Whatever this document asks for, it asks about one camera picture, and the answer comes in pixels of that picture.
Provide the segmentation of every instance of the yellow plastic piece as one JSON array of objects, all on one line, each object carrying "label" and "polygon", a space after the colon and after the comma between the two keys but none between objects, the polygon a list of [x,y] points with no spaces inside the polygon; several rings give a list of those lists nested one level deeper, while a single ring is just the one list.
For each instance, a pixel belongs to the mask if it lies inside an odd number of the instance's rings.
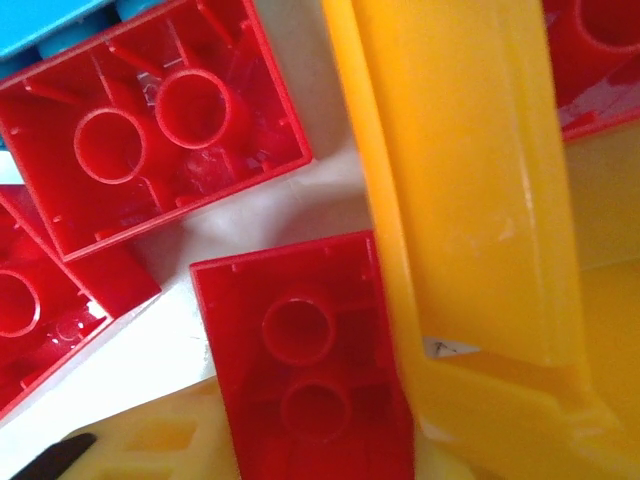
[{"label": "yellow plastic piece", "polygon": [[[605,392],[618,360],[594,358],[607,342],[592,329],[628,323],[605,333],[612,341],[638,330],[638,271],[624,264],[581,277],[571,201],[606,199],[580,168],[571,181],[583,191],[570,197],[539,0],[324,7],[365,167],[396,360],[423,432],[507,478],[640,476],[630,420],[640,418],[640,396]],[[637,173],[633,134],[624,145],[610,140],[618,134],[570,146],[571,161],[596,142],[596,163],[615,154]],[[607,191],[620,181],[600,179]],[[637,206],[633,180],[622,183],[613,198]],[[638,253],[638,222],[625,230],[638,214],[627,207],[609,214],[607,228],[624,238],[612,261]],[[611,256],[606,241],[583,238],[597,220],[576,218],[581,258]],[[610,277],[619,288],[592,296]],[[618,305],[602,311],[610,301]],[[425,337],[482,351],[433,359]],[[630,361],[612,377],[634,383]]]},{"label": "yellow plastic piece", "polygon": [[[98,440],[60,480],[240,480],[215,377],[67,438],[85,432]],[[416,451],[416,480],[476,478],[464,461],[420,434]]]}]

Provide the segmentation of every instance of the red plastic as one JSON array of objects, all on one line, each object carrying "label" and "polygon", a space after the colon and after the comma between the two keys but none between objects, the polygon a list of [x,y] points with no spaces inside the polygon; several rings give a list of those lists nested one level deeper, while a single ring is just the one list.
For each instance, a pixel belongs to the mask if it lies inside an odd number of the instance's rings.
[{"label": "red plastic", "polygon": [[26,189],[0,187],[0,418],[159,291],[121,247],[63,263]]},{"label": "red plastic", "polygon": [[546,0],[567,140],[640,118],[640,2]]},{"label": "red plastic", "polygon": [[243,479],[414,478],[372,233],[191,269]]},{"label": "red plastic", "polygon": [[311,160],[249,0],[172,0],[0,83],[65,260]]}]

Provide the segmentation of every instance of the yellow plastic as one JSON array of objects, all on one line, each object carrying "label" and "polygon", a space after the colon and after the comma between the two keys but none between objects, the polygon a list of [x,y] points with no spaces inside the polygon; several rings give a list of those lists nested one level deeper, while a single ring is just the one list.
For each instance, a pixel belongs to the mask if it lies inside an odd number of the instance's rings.
[{"label": "yellow plastic", "polygon": [[[324,7],[423,432],[507,478],[639,477],[638,127],[569,146],[570,194],[539,0]],[[594,191],[610,155],[630,176]],[[580,273],[572,201],[582,264],[612,266]]]},{"label": "yellow plastic", "polygon": [[[67,438],[85,432],[98,440],[60,480],[240,480],[215,377]],[[464,461],[419,434],[416,451],[416,480],[477,478]]]}]

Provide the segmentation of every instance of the red toy brick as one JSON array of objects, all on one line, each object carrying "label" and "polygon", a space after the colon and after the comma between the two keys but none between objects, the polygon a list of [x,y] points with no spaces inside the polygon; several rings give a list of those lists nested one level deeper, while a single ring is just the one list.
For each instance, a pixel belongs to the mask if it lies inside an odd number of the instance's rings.
[{"label": "red toy brick", "polygon": [[159,290],[121,247],[64,264],[26,189],[0,187],[0,418]]},{"label": "red toy brick", "polygon": [[546,0],[565,138],[640,117],[640,2]]},{"label": "red toy brick", "polygon": [[370,232],[191,268],[243,479],[414,478]]},{"label": "red toy brick", "polygon": [[0,83],[65,260],[311,160],[250,0],[172,0]]}]

